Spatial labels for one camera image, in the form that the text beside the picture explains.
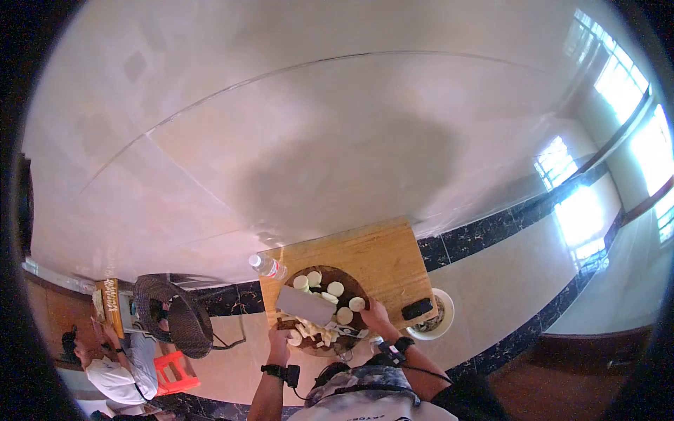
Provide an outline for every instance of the wrist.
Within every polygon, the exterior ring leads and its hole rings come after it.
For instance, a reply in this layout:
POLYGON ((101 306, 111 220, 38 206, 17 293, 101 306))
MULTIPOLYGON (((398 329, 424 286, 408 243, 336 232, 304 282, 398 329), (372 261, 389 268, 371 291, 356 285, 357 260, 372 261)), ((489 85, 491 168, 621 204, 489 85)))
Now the wrist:
POLYGON ((269 358, 267 358, 266 365, 269 364, 274 364, 285 368, 288 365, 288 358, 285 358, 284 356, 280 355, 269 354, 269 358))
POLYGON ((389 344, 393 344, 398 338, 402 337, 402 334, 391 324, 382 327, 381 331, 378 333, 381 338, 389 344))

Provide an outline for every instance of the red plastic stool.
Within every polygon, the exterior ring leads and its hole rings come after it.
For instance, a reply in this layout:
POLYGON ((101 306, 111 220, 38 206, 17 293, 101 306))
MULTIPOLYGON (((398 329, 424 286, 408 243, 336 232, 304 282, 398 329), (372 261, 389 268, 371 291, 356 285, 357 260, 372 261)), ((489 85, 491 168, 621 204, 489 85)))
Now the red plastic stool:
POLYGON ((184 355, 181 351, 176 351, 154 359, 154 369, 157 371, 158 383, 157 394, 155 396, 184 392, 192 387, 197 387, 202 384, 202 382, 199 381, 199 378, 187 375, 185 369, 179 362, 183 357, 184 355), (181 377, 180 380, 170 381, 167 377, 164 370, 170 363, 173 363, 178 370, 181 377))

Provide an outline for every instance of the black wristwatch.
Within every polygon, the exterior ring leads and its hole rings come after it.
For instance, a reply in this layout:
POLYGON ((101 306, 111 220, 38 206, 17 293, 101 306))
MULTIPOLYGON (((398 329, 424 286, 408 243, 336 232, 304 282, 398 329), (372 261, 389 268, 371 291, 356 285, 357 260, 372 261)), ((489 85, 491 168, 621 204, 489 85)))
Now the black wristwatch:
POLYGON ((260 371, 263 373, 267 373, 268 375, 278 377, 279 379, 285 381, 286 380, 286 369, 285 367, 281 367, 276 364, 267 364, 265 366, 262 366, 259 368, 260 371))
POLYGON ((393 345, 396 347, 396 349, 403 355, 405 355, 405 351, 407 351, 407 348, 411 347, 412 345, 415 344, 415 340, 412 339, 411 337, 407 336, 401 336, 398 338, 396 343, 393 345))

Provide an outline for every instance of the black phone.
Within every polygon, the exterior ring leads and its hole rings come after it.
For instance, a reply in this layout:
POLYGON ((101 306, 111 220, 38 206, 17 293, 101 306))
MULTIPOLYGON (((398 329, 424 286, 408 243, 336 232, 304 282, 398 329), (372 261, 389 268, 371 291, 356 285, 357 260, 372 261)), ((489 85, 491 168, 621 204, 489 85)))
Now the black phone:
POLYGON ((413 302, 412 304, 402 308, 402 318, 405 320, 412 320, 415 317, 419 317, 424 313, 428 313, 433 310, 433 302, 430 298, 423 298, 419 301, 413 302))

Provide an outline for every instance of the water bottle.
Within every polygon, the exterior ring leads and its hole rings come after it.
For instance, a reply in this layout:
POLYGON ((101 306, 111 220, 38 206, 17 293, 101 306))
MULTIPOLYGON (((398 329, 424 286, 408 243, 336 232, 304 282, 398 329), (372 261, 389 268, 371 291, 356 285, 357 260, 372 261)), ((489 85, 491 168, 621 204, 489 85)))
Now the water bottle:
POLYGON ((278 281, 284 281, 288 275, 288 268, 278 260, 266 255, 252 255, 248 259, 250 266, 262 276, 268 276, 278 281))

